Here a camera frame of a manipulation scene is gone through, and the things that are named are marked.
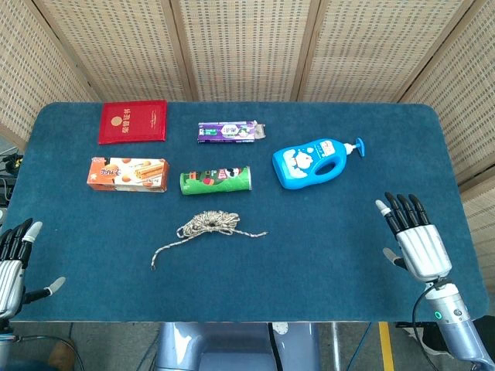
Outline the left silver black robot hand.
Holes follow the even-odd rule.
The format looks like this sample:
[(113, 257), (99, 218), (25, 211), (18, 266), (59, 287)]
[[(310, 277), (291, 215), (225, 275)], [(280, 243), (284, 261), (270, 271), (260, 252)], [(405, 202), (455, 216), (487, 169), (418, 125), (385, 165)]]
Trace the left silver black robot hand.
[(24, 285), (32, 247), (43, 227), (41, 221), (25, 220), (1, 234), (1, 321), (14, 318), (23, 305), (55, 294), (66, 282), (58, 277), (51, 285), (26, 292)]

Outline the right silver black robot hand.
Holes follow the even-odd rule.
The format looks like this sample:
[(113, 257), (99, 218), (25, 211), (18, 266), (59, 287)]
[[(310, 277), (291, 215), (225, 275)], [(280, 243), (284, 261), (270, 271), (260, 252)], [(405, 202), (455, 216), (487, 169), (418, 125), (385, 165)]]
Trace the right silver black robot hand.
[(375, 206), (402, 253), (399, 257), (391, 249), (384, 248), (384, 256), (418, 281), (428, 283), (445, 279), (452, 270), (452, 263), (436, 226), (430, 222), (419, 198), (413, 194), (395, 196), (390, 192), (384, 195), (387, 202), (377, 199)]

